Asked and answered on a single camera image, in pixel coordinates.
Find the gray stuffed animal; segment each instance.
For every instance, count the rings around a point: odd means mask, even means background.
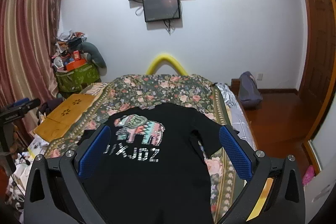
[[[99,68],[106,68],[106,63],[95,45],[89,42],[82,42],[76,47],[68,49],[70,53],[74,51],[87,52],[86,60],[88,62],[92,61]]]

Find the elephant print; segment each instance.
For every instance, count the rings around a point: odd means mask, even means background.
[[[117,140],[126,140],[128,143],[134,141],[135,135],[143,136],[142,144],[152,144],[158,146],[162,141],[165,127],[159,122],[149,121],[144,116],[136,114],[123,116],[114,121],[116,127],[122,127],[115,134]]]

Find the striped curtain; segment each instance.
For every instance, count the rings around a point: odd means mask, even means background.
[[[0,0],[0,107],[25,97],[56,97],[50,57],[59,6],[60,0]],[[23,119],[27,132],[37,125],[35,112]]]

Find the door frame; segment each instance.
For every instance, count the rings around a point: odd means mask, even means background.
[[[309,62],[309,55],[310,55],[310,46],[311,46],[311,20],[310,20],[310,9],[309,9],[309,0],[305,0],[306,2],[306,11],[307,11],[307,51],[306,51],[306,60],[304,62],[304,68],[303,68],[303,73],[302,73],[302,78],[301,78],[301,83],[299,87],[299,92],[298,95],[301,96],[303,92],[303,84],[305,83],[306,80],[306,74],[307,74],[307,67],[308,67],[308,62]]]
[[[306,60],[305,64],[308,63],[309,61],[309,53],[310,53],[310,42],[311,42],[311,31],[310,31],[310,11],[309,11],[309,0],[306,1],[306,8],[307,8],[307,20],[308,20],[308,40],[307,40],[307,54],[306,54]],[[335,27],[336,27],[336,1],[331,0],[333,10],[334,10],[334,18],[335,18]],[[299,95],[302,92],[303,89],[303,83],[305,81],[305,76],[307,72],[307,66],[305,65],[304,70],[303,70],[303,75],[302,75],[302,80],[300,83],[300,88],[299,88]],[[325,95],[325,99],[322,103],[321,109],[308,133],[308,135],[305,137],[303,141],[303,148],[305,149],[306,153],[309,156],[309,159],[314,167],[315,174],[317,175],[319,172],[322,171],[321,164],[319,162],[319,159],[315,153],[315,150],[311,144],[312,139],[316,136],[318,133],[326,115],[328,114],[330,105],[334,99],[335,91],[336,91],[336,51],[335,51],[335,57],[334,57],[334,66],[333,66],[333,71],[331,74],[330,78],[330,84],[327,90],[327,94]]]

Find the black clothing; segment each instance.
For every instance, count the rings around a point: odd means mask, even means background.
[[[112,115],[109,147],[84,187],[113,224],[213,224],[210,157],[221,125],[194,108],[163,103]]]

